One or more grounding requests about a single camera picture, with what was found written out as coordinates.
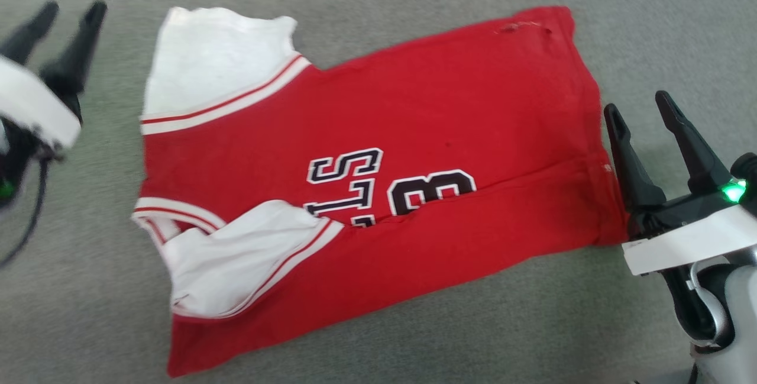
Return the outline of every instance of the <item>jersey lettering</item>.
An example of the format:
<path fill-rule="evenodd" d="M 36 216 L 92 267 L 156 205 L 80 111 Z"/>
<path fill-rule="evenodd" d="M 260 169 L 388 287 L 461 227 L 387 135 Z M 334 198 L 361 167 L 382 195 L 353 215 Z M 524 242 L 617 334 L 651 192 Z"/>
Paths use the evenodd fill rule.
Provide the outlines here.
<path fill-rule="evenodd" d="M 376 224 L 376 216 L 373 214 L 357 216 L 352 217 L 350 221 L 352 222 L 352 225 L 356 225 L 356 227 L 371 227 L 371 225 Z"/>
<path fill-rule="evenodd" d="M 455 196 L 475 192 L 475 181 L 462 169 L 394 180 L 387 190 L 389 207 L 395 216 L 409 214 L 413 209 L 419 208 L 419 205 L 411 203 L 411 196 L 417 195 L 420 203 L 425 204 L 444 199 L 446 189 L 452 190 Z"/>
<path fill-rule="evenodd" d="M 350 192 L 357 192 L 358 195 L 356 197 L 321 204 L 311 202 L 305 204 L 305 209 L 314 216 L 318 216 L 320 212 L 325 211 L 337 211 L 338 209 L 347 208 L 370 208 L 373 201 L 373 183 L 375 181 L 376 179 L 356 180 L 350 183 Z"/>
<path fill-rule="evenodd" d="M 350 168 L 354 166 L 354 163 L 363 161 L 362 166 L 354 166 L 352 176 L 365 176 L 367 174 L 378 173 L 381 168 L 381 156 L 384 151 L 381 149 L 365 149 L 357 150 L 355 152 L 349 152 L 339 155 L 336 160 L 334 170 L 325 172 L 324 168 L 332 166 L 334 163 L 333 157 L 322 157 L 310 161 L 310 170 L 308 171 L 308 182 L 317 185 L 325 182 L 333 182 L 335 180 L 341 180 L 350 173 Z"/>
<path fill-rule="evenodd" d="M 383 150 L 373 147 L 373 149 L 341 154 L 336 160 L 333 157 L 311 160 L 308 169 L 308 182 L 317 185 L 338 181 L 348 177 L 351 170 L 352 176 L 378 173 L 383 155 Z M 314 216 L 318 216 L 321 212 L 338 211 L 339 209 L 369 209 L 373 206 L 375 184 L 376 179 L 354 180 L 350 182 L 349 192 L 357 193 L 357 196 L 337 201 L 308 202 L 303 207 Z M 462 169 L 451 169 L 431 173 L 427 176 L 394 180 L 387 190 L 387 200 L 389 200 L 392 215 L 400 216 L 409 214 L 413 209 L 420 207 L 418 203 L 413 203 L 413 198 L 417 198 L 420 204 L 425 204 L 429 201 L 444 199 L 445 195 L 459 196 L 464 193 L 475 192 L 475 190 L 475 181 L 470 174 L 462 171 Z M 350 221 L 352 225 L 358 227 L 369 227 L 376 224 L 376 216 L 363 214 L 351 217 Z"/>

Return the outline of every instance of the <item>red fabric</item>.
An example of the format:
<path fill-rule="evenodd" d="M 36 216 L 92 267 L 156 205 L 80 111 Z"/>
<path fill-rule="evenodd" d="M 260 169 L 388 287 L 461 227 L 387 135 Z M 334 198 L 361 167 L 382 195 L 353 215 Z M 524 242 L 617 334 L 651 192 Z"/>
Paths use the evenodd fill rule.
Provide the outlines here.
<path fill-rule="evenodd" d="M 418 39 L 328 71 L 200 126 L 145 137 L 142 196 L 205 208 L 226 222 L 257 204 L 326 211 L 346 228 L 246 311 L 225 320 L 174 316 L 169 374 L 497 273 L 535 255 L 624 240 L 625 215 L 600 138 L 600 95 L 572 42 L 564 7 L 531 9 Z M 377 173 L 306 180 L 310 161 L 381 149 Z M 333 171 L 333 165 L 324 168 Z M 475 192 L 394 216 L 392 183 L 462 170 Z"/>

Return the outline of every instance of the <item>white sleeve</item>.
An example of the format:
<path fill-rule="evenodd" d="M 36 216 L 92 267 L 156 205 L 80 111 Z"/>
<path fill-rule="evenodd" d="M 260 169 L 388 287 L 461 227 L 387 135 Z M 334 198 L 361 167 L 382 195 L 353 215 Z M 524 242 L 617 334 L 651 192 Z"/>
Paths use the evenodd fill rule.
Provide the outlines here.
<path fill-rule="evenodd" d="M 272 79 L 297 57 L 292 17 L 249 18 L 225 8 L 174 7 L 160 28 L 143 115 L 192 111 Z"/>
<path fill-rule="evenodd" d="M 185 317 L 230 317 L 326 246 L 343 225 L 284 201 L 267 201 L 210 235 L 192 228 L 159 246 L 172 308 Z"/>

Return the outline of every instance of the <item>red basketball jersey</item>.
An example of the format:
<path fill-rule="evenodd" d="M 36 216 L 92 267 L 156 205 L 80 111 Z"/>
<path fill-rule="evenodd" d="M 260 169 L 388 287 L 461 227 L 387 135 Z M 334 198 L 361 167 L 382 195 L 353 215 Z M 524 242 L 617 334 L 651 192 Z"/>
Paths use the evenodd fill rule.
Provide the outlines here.
<path fill-rule="evenodd" d="M 294 27 L 173 9 L 161 29 L 133 217 L 172 276 L 171 375 L 624 238 L 568 9 L 327 71 Z"/>

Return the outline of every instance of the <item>jersey armhole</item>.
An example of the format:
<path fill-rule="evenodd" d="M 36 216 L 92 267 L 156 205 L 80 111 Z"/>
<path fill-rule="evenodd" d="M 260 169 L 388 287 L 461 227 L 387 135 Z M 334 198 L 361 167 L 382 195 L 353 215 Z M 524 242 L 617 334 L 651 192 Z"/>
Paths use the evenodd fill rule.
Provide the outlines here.
<path fill-rule="evenodd" d="M 344 228 L 278 200 L 226 223 L 191 204 L 140 198 L 132 219 L 168 268 L 173 313 L 200 322 L 245 311 Z"/>
<path fill-rule="evenodd" d="M 292 44 L 296 26 L 291 17 L 171 9 L 144 93 L 143 135 L 201 125 L 281 90 L 310 66 Z"/>

